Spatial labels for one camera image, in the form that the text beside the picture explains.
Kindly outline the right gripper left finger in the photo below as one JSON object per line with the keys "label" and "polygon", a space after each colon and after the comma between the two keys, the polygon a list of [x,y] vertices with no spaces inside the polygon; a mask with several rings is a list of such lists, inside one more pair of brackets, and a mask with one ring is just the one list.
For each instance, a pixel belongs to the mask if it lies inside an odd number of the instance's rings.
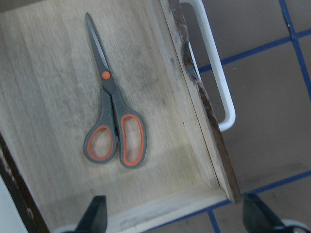
{"label": "right gripper left finger", "polygon": [[104,233],[107,229],[106,196],[95,196],[78,223],[76,233]]}

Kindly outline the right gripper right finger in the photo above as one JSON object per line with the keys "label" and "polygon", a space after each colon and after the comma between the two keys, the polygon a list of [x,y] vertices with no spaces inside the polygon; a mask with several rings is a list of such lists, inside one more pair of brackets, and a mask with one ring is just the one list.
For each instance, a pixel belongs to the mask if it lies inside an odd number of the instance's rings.
{"label": "right gripper right finger", "polygon": [[289,232],[280,218],[254,193],[243,196],[242,220],[248,233]]}

